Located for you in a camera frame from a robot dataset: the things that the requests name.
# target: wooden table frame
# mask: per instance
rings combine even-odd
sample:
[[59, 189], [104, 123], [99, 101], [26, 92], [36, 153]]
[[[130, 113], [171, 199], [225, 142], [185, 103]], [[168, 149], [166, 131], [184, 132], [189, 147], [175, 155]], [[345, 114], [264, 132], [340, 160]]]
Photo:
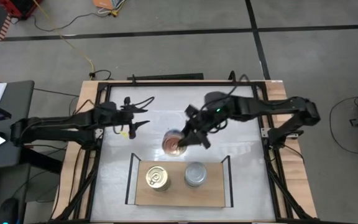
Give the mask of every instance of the wooden table frame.
[[[232, 81], [230, 80], [145, 80], [145, 81], [137, 81], [137, 83], [158, 83], [160, 85], [174, 85], [175, 83], [200, 83], [207, 85], [217, 85], [226, 84], [232, 85]], [[252, 83], [256, 82], [264, 82], [265, 88], [262, 89], [264, 91], [265, 96], [269, 100], [282, 100], [287, 98], [284, 85], [282, 81], [251, 81]], [[102, 103], [106, 98], [106, 91], [103, 91], [105, 86], [108, 83], [120, 84], [120, 85], [129, 85], [132, 81], [85, 81], [83, 82], [81, 88], [81, 94], [77, 102], [77, 109], [82, 106], [86, 100], [91, 100], [92, 102], [96, 102], [96, 99], [99, 99], [98, 103]], [[91, 103], [85, 104], [80, 111], [88, 111], [93, 107]], [[264, 116], [261, 119], [264, 127], [269, 127], [271, 124], [274, 126], [280, 126], [287, 119], [290, 118], [289, 114], [286, 115], [273, 115], [269, 118]], [[297, 140], [286, 141], [286, 145], [294, 148], [300, 153], [300, 147]], [[313, 199], [311, 197], [310, 187], [308, 183], [308, 179], [306, 176], [305, 167], [302, 159], [296, 155], [294, 152], [291, 152], [288, 149], [281, 149], [276, 152], [269, 152], [271, 158], [276, 158], [273, 162], [273, 167], [278, 172], [281, 177], [285, 178], [285, 183], [287, 189], [293, 195], [295, 200], [303, 207], [306, 213], [311, 215], [312, 217], [316, 216], [316, 211], [314, 208]], [[55, 212], [53, 213], [53, 218], [59, 216], [62, 213], [64, 208], [68, 205], [69, 201], [74, 197], [78, 190], [78, 186], [80, 181], [83, 181], [88, 175], [89, 171], [92, 168], [92, 165], [95, 161], [96, 152], [85, 152], [80, 150], [80, 145], [75, 142], [69, 142], [65, 160], [63, 162], [63, 168], [60, 176], [60, 188], [57, 193], [57, 197], [55, 199]], [[87, 206], [89, 202], [93, 200], [93, 194], [90, 194], [90, 188], [94, 188], [96, 180], [86, 189], [85, 194], [81, 200], [79, 207], [71, 214], [70, 218], [75, 217], [82, 219], [90, 218], [90, 210]], [[273, 187], [271, 185], [272, 194], [275, 193], [277, 195], [276, 204], [278, 205], [275, 209], [276, 217], [281, 218], [290, 218], [292, 215], [292, 211], [289, 208], [287, 201], [283, 198], [281, 191], [277, 186]]]

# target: tin can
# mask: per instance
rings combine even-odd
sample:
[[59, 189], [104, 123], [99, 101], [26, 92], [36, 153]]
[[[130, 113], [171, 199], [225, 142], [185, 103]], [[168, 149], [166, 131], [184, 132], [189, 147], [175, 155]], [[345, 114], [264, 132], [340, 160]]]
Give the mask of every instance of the tin can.
[[200, 162], [188, 164], [185, 171], [185, 182], [190, 187], [199, 187], [206, 181], [206, 168]]
[[156, 191], [167, 190], [171, 184], [168, 172], [160, 166], [149, 168], [146, 173], [146, 181], [148, 185]]
[[183, 133], [176, 129], [171, 129], [164, 134], [162, 149], [169, 156], [182, 155], [187, 147], [178, 147], [178, 142], [183, 138]]

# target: floor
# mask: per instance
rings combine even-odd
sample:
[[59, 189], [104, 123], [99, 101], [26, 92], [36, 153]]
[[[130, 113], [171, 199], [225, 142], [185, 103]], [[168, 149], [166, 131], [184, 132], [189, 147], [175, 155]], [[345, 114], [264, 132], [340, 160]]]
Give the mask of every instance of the floor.
[[[49, 0], [42, 6], [57, 26], [97, 12], [91, 1]], [[39, 10], [34, 15], [38, 26], [51, 28]], [[79, 94], [89, 79], [89, 63], [55, 33], [37, 30], [34, 18], [2, 34], [2, 82], [34, 80], [37, 88]], [[318, 216], [358, 223], [358, 155], [335, 144], [328, 118], [335, 103], [358, 96], [358, 1], [128, 0], [117, 18], [79, 18], [62, 34], [116, 80], [198, 72], [205, 79], [227, 79], [231, 70], [251, 79], [283, 80], [288, 96], [310, 98], [322, 117], [303, 128], [300, 138]], [[35, 91], [30, 115], [66, 115], [71, 99]], [[333, 111], [332, 120], [338, 141], [353, 151], [358, 129], [348, 120], [356, 116], [358, 108], [349, 100]], [[29, 200], [57, 180], [34, 182]], [[52, 191], [42, 200], [53, 196]], [[25, 222], [46, 220], [51, 209], [52, 203], [31, 202]]]

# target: computer mouse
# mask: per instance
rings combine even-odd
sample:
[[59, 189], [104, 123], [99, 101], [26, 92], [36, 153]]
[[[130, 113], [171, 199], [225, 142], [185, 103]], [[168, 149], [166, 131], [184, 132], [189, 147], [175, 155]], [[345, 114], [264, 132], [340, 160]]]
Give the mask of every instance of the computer mouse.
[[19, 201], [16, 198], [6, 199], [0, 207], [0, 224], [16, 224], [19, 218]]

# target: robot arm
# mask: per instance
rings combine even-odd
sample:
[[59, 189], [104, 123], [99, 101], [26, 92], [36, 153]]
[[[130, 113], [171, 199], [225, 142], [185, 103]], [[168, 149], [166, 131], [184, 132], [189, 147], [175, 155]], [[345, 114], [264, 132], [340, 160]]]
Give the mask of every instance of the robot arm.
[[82, 149], [95, 150], [97, 139], [95, 131], [109, 126], [129, 126], [129, 138], [136, 137], [136, 129], [149, 121], [132, 123], [134, 113], [147, 110], [131, 104], [125, 98], [124, 106], [117, 109], [114, 102], [102, 103], [92, 110], [67, 117], [25, 118], [11, 126], [11, 141], [20, 146], [35, 140], [75, 141]]
[[203, 107], [206, 110], [198, 110], [191, 105], [185, 110], [189, 120], [182, 129], [184, 138], [179, 141], [179, 146], [202, 144], [206, 149], [209, 148], [211, 144], [207, 138], [208, 133], [216, 133], [224, 129], [227, 119], [246, 122], [268, 114], [293, 114], [293, 117], [283, 125], [268, 131], [268, 141], [273, 146], [282, 144], [289, 134], [303, 125], [313, 126], [320, 121], [316, 105], [302, 97], [262, 101], [211, 92], [205, 95], [205, 103]]

